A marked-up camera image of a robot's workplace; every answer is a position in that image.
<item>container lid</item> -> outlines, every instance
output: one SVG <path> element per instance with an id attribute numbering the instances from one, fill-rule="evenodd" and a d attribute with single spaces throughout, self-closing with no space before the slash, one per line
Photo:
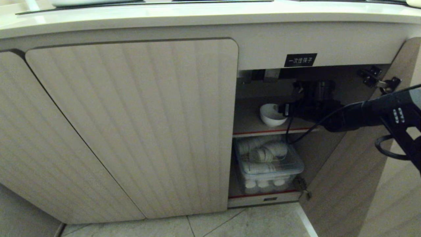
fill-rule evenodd
<path id="1" fill-rule="evenodd" d="M 287 175 L 296 175 L 304 170 L 304 164 L 297 152 L 291 145 L 288 146 L 288 153 L 282 159 L 272 162 L 255 162 L 250 159 L 249 154 L 239 155 L 237 140 L 234 141 L 234 148 L 241 173 L 247 178 L 269 178 Z"/>

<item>metal hinge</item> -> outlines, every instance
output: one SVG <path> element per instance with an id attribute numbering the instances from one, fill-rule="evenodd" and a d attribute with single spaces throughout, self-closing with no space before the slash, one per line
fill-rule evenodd
<path id="1" fill-rule="evenodd" d="M 299 190 L 299 191 L 301 191 L 301 196 L 300 196 L 300 198 L 303 196 L 303 195 L 305 195 L 306 196 L 306 199 L 307 199 L 307 201 L 309 201 L 311 198 L 312 198 L 312 193 L 310 192 L 310 191 L 308 191 L 307 190 L 307 182 L 306 182 L 306 180 L 305 179 L 303 179 L 301 176 L 297 176 L 295 179 L 294 179 L 294 185 L 295 185 L 295 187 Z"/>
<path id="2" fill-rule="evenodd" d="M 370 70 L 364 69 L 358 71 L 358 75 L 363 78 L 365 85 L 371 88 L 379 88 L 382 94 L 389 94 L 394 92 L 402 80 L 394 77 L 391 80 L 381 81 L 379 79 L 381 72 L 382 70 L 380 68 L 372 66 Z"/>

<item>wood grain cabinet door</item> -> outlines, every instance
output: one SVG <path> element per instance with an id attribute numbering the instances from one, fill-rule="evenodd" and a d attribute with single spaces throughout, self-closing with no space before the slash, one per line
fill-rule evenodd
<path id="1" fill-rule="evenodd" d="M 391 80 L 393 77 L 402 79 L 397 90 L 419 84 L 421 76 L 420 45 L 421 38 L 412 38 L 406 41 L 383 80 Z M 377 98 L 380 95 L 381 93 L 376 90 L 371 98 Z M 310 183 L 308 191 L 312 193 L 312 197 L 308 199 L 306 195 L 302 195 L 300 198 L 300 203 L 319 237 L 354 237 L 360 234 L 360 236 L 406 236 L 405 234 L 399 235 L 400 228 L 402 233 L 408 233 L 410 231 L 408 228 L 416 223 L 416 219 L 413 217 L 417 215 L 419 217 L 421 213 L 419 196 L 410 194 L 419 193 L 419 185 L 416 191 L 409 191 L 417 184 L 417 181 L 414 180 L 419 179 L 419 173 L 414 172 L 416 168 L 411 167 L 411 173 L 416 174 L 412 177 L 414 180 L 410 180 L 407 176 L 405 178 L 410 181 L 399 177 L 395 180 L 400 180 L 401 184 L 394 182 L 395 186 L 383 184 L 378 188 L 380 177 L 384 172 L 386 157 L 378 152 L 374 142 L 377 138 L 387 134 L 389 132 L 383 126 L 364 127 L 347 132 Z M 382 146 L 387 148 L 391 143 L 391 141 L 384 142 Z M 397 166 L 396 172 L 402 169 Z M 408 189 L 402 189 L 402 186 L 405 185 L 408 185 Z M 393 193 L 393 197 L 380 196 L 382 194 L 390 195 L 390 193 Z M 374 202 L 375 206 L 372 206 L 375 194 L 377 198 Z M 399 197 L 406 204 L 399 203 Z M 396 211 L 395 206 L 411 211 L 406 213 Z"/>
<path id="2" fill-rule="evenodd" d="M 226 210 L 237 57 L 230 39 L 64 46 L 26 55 L 148 218 Z"/>
<path id="3" fill-rule="evenodd" d="M 144 218 L 12 52 L 0 53 L 0 183 L 67 224 Z"/>

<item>label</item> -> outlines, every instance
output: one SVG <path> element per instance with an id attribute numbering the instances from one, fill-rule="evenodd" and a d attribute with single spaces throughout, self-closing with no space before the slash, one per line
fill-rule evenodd
<path id="1" fill-rule="evenodd" d="M 317 54 L 288 54 L 284 67 L 311 67 Z"/>

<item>tile floor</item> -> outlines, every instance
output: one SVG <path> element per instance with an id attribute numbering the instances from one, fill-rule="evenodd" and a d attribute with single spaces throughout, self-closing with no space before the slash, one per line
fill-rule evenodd
<path id="1" fill-rule="evenodd" d="M 67 225 L 62 237 L 317 237 L 298 203 L 106 224 Z"/>

